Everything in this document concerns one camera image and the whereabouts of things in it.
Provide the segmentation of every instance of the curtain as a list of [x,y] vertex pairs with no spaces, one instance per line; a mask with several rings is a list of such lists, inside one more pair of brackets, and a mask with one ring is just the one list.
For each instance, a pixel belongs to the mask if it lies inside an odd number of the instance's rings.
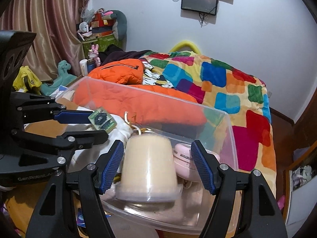
[[76,35],[80,11],[89,0],[12,0],[0,18],[0,29],[37,33],[23,65],[42,81],[57,77],[57,65],[66,60],[80,75],[83,48]]

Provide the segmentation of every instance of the pink bunny figurine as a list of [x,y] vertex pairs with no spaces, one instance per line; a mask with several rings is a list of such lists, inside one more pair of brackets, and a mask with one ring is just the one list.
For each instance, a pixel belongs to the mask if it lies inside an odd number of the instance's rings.
[[100,58],[98,57],[99,52],[98,52],[99,45],[91,45],[91,49],[88,52],[89,59],[94,59],[96,61],[97,67],[100,66]]

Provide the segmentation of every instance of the yellow tube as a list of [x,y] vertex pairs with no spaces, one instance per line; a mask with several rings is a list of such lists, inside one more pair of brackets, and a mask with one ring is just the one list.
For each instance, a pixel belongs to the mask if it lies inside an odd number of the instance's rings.
[[171,50],[170,50],[170,53],[171,52],[177,52],[179,51],[181,48],[183,47],[189,47],[194,53],[198,54],[198,55],[201,55],[198,47],[190,42],[190,41],[182,41],[182,42],[179,42],[177,45],[175,45]]

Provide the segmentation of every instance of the white fan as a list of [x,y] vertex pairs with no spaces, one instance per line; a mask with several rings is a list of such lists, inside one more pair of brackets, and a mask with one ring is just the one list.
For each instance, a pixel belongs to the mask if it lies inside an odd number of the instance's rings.
[[87,22],[82,22],[81,24],[79,24],[79,30],[80,32],[82,33],[86,33],[86,32],[89,32],[89,25]]

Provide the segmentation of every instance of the patchwork blanket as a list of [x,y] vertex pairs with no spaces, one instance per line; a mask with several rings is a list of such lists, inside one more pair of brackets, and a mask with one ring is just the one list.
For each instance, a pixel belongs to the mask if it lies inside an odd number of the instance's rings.
[[143,84],[175,88],[230,116],[239,169],[259,169],[273,194],[276,162],[267,89],[260,79],[194,52],[148,52]]

